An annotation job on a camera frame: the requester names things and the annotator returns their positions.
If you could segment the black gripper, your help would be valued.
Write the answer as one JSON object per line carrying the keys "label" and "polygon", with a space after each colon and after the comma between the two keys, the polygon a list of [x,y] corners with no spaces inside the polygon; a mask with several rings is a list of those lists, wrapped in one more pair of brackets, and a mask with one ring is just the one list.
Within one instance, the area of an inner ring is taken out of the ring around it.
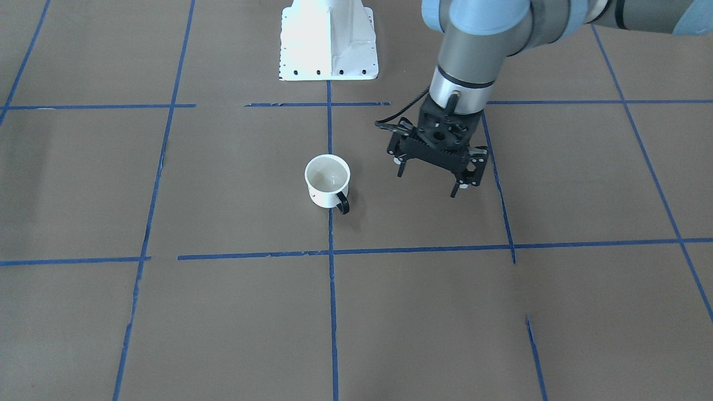
{"label": "black gripper", "polygon": [[397,177],[403,176],[407,162],[417,159],[453,173],[451,198],[465,186],[481,185],[490,150],[488,146],[473,147],[470,140],[481,122],[483,111],[457,114],[459,96],[449,96],[446,107],[440,107],[426,96],[418,122],[413,124],[402,115],[415,103],[410,102],[402,111],[387,118],[387,130],[392,134],[387,153],[394,157],[399,167]]}

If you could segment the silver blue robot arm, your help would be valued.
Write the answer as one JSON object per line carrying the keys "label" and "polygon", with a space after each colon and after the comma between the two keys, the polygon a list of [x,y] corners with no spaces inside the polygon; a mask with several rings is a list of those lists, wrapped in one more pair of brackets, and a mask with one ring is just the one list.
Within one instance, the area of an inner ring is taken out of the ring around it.
{"label": "silver blue robot arm", "polygon": [[472,146],[507,57],[556,43],[582,25],[676,36],[711,32],[710,1],[423,1],[421,16],[443,33],[436,68],[413,124],[397,112],[376,121],[402,176],[410,160],[454,176],[451,196],[479,186],[491,152]]}

